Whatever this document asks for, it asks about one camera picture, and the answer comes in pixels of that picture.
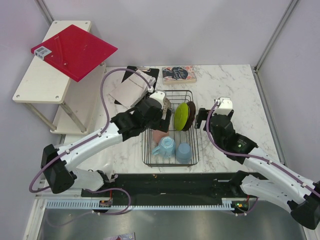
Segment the pink plastic cup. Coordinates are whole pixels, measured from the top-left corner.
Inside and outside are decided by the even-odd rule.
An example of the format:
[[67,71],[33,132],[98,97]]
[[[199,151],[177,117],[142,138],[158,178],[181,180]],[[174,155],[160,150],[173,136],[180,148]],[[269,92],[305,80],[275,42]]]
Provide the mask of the pink plastic cup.
[[156,144],[158,144],[163,137],[167,137],[167,136],[169,136],[168,131],[167,132],[163,132],[160,130],[153,130],[152,131],[152,139]]

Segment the light blue mug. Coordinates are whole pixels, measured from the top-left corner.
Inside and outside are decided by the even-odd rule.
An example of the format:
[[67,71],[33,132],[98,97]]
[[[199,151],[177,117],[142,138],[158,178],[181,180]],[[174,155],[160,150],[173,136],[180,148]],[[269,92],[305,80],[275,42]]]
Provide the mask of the light blue mug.
[[158,146],[152,150],[154,156],[160,155],[166,159],[173,157],[175,152],[176,143],[170,136],[163,137],[158,143]]

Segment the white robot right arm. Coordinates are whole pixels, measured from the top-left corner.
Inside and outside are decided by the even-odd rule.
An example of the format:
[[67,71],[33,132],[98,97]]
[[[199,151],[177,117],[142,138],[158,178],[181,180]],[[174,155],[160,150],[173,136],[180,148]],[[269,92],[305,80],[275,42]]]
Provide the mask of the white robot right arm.
[[277,205],[290,213],[303,227],[315,230],[320,223],[320,184],[303,177],[275,161],[248,137],[236,133],[231,122],[233,113],[216,114],[213,109],[200,108],[196,128],[205,123],[204,131],[213,146],[232,161],[238,162],[265,179],[238,171],[229,184],[235,197],[254,196]]

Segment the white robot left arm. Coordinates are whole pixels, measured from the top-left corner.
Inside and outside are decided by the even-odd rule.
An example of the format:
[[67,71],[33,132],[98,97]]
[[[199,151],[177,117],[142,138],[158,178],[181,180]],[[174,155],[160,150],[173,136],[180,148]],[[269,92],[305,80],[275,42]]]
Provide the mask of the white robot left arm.
[[99,197],[106,196],[110,185],[102,171],[78,169],[78,165],[113,145],[139,136],[147,129],[166,132],[170,125],[170,114],[163,118],[164,100],[154,95],[136,106],[111,118],[107,127],[59,148],[52,144],[43,149],[41,169],[49,188],[54,194],[68,189],[88,189]]

